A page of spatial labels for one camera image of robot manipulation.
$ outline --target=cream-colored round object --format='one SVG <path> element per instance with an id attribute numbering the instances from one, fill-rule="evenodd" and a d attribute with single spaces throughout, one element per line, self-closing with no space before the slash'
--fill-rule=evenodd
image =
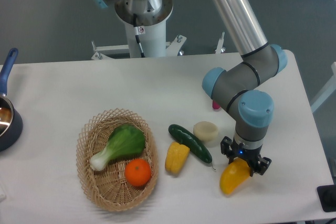
<path id="1" fill-rule="evenodd" d="M 201 141 L 208 142 L 218 135 L 218 128 L 211 122 L 199 122 L 194 125 L 194 135 Z"/>

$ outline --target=plastic fruit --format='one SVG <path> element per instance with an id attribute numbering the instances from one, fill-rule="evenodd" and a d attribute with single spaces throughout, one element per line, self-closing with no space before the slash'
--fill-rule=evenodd
<path id="1" fill-rule="evenodd" d="M 125 168 L 126 180 L 132 186 L 145 185 L 151 179 L 151 176 L 151 166 L 142 158 L 132 160 Z"/>

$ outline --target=metal arm tube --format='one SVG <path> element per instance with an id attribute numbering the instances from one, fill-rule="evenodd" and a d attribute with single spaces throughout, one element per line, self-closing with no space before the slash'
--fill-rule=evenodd
<path id="1" fill-rule="evenodd" d="M 240 55 L 258 50 L 267 39 L 248 0 L 213 0 Z"/>

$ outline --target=yellow bell pepper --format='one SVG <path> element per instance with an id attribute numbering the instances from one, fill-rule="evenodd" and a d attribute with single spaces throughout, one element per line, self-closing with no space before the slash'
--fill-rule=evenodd
<path id="1" fill-rule="evenodd" d="M 236 158 L 221 175 L 219 186 L 223 193 L 231 194 L 237 186 L 250 177 L 250 167 L 245 160 Z"/>
<path id="2" fill-rule="evenodd" d="M 189 151 L 189 147 L 173 142 L 168 148 L 166 162 L 164 165 L 166 170 L 177 175 L 181 171 L 188 157 Z"/>

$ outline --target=green cucumber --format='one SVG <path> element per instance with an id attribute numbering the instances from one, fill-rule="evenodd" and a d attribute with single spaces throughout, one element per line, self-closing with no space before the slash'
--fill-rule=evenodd
<path id="1" fill-rule="evenodd" d="M 194 134 L 177 124 L 170 125 L 168 131 L 179 144 L 189 147 L 190 151 L 200 160 L 207 164 L 212 162 L 210 152 Z"/>

